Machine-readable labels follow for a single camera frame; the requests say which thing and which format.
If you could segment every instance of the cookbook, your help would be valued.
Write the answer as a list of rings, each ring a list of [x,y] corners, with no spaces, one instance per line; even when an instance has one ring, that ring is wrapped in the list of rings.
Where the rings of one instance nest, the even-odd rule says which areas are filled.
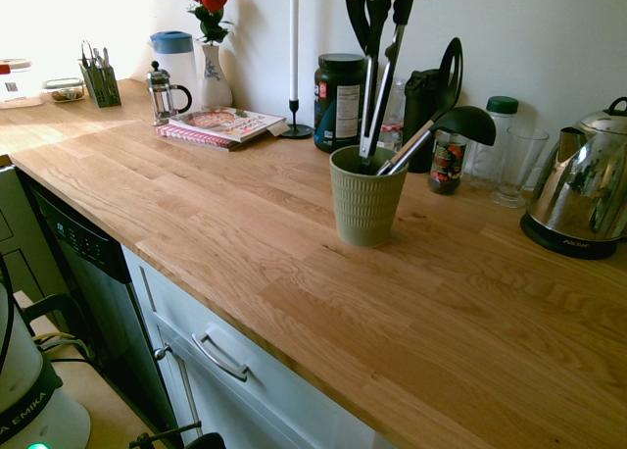
[[[243,142],[231,140],[230,138],[216,137],[208,133],[199,132],[191,128],[179,127],[178,125],[166,124],[155,127],[159,135],[167,138],[184,140],[186,142],[203,145],[206,147],[216,148],[218,150],[226,150],[230,152],[240,147]]]
[[[273,135],[279,135],[289,130],[285,118],[280,116],[224,106],[174,116],[169,118],[169,123],[237,142],[248,140],[265,130],[269,130]]]

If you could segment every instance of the wooden countertop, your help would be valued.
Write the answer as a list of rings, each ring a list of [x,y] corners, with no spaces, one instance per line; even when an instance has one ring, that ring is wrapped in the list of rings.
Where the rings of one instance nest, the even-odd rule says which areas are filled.
[[[354,248],[310,139],[231,153],[166,140],[144,84],[120,86],[118,108],[0,112],[0,148],[74,137],[9,153],[402,447],[627,447],[625,244],[566,258],[524,235],[522,210],[409,174],[389,243]]]

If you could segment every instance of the dishwasher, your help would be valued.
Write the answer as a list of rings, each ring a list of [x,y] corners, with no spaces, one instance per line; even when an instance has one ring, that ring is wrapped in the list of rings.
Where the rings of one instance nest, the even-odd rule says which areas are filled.
[[[21,179],[70,295],[90,324],[103,378],[152,429],[176,428],[120,244],[36,181]]]

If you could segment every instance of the kettle base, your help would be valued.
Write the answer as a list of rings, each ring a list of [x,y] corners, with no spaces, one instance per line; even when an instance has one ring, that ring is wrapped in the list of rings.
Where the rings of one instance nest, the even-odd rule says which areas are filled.
[[[536,222],[529,214],[520,219],[520,228],[540,246],[564,256],[583,260],[602,260],[616,252],[618,240],[589,241],[552,231]]]

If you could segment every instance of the pen holder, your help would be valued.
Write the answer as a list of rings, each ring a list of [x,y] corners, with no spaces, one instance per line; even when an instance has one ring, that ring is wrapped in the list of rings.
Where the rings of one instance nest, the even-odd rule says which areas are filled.
[[[121,104],[120,92],[113,67],[104,69],[86,68],[78,63],[83,79],[87,84],[89,95],[98,104],[99,108],[119,106]]]

